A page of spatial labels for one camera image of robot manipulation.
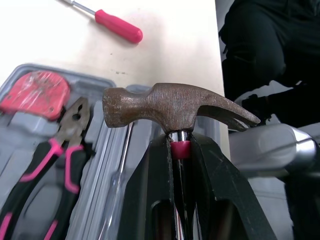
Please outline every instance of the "screwdriver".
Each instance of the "screwdriver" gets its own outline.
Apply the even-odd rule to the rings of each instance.
[[[103,10],[93,11],[87,8],[86,6],[83,6],[80,3],[77,3],[74,0],[64,0],[64,1],[93,15],[95,17],[95,21],[98,24],[105,26],[107,29],[120,35],[121,37],[128,40],[129,42],[132,42],[134,44],[141,42],[143,38],[143,33],[136,26],[133,26],[132,24],[116,16],[109,15]]]

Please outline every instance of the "pliers jaw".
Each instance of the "pliers jaw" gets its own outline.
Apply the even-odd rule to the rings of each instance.
[[[82,142],[82,133],[86,130],[90,120],[90,106],[85,97],[77,101],[65,112],[60,121],[60,129],[56,140],[62,145],[68,141],[68,146],[79,146]]]

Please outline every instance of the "knee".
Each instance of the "knee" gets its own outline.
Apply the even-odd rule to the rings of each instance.
[[[255,55],[254,73],[268,83],[284,74],[286,64],[281,53],[263,52]]]
[[[240,66],[246,65],[247,70],[252,71],[252,75],[263,81],[265,84],[269,84],[270,81],[277,79],[281,76],[286,69],[284,57],[281,54],[275,52],[264,51],[262,53],[250,53],[250,52],[234,52],[232,57],[235,62],[238,62]]]

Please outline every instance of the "red screwdriver handle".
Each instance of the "red screwdriver handle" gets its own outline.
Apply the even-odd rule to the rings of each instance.
[[[95,12],[95,21],[134,44],[139,43],[143,38],[143,33],[139,28],[103,10]]]

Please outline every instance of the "tool tray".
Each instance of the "tool tray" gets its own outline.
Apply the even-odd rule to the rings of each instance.
[[[99,77],[47,66],[24,64],[18,66],[0,87],[0,101],[20,77],[35,71],[55,72],[67,80],[71,92],[66,109],[79,97],[88,98],[90,103],[90,122],[84,141],[92,145],[95,155],[83,169],[80,196],[69,220],[66,239],[98,239],[111,177],[118,168],[127,129],[127,127],[108,128],[104,122],[102,108],[104,89],[113,88],[115,84]],[[131,85],[127,89],[139,93],[146,91],[148,87]],[[12,122],[13,117],[14,114],[0,113],[0,208],[30,164],[37,145],[53,137],[49,136],[48,128],[43,128],[41,124],[27,129],[17,127]],[[28,126],[27,117],[25,121],[25,126]],[[220,143],[219,122],[216,120],[198,116],[194,131]],[[126,180],[134,172],[150,140],[162,133],[160,126],[150,120],[138,120],[135,123],[128,146]],[[14,229],[13,240],[43,238],[41,236],[50,227],[58,208],[62,193],[60,186],[63,182],[64,173],[54,164],[34,188],[24,205]]]

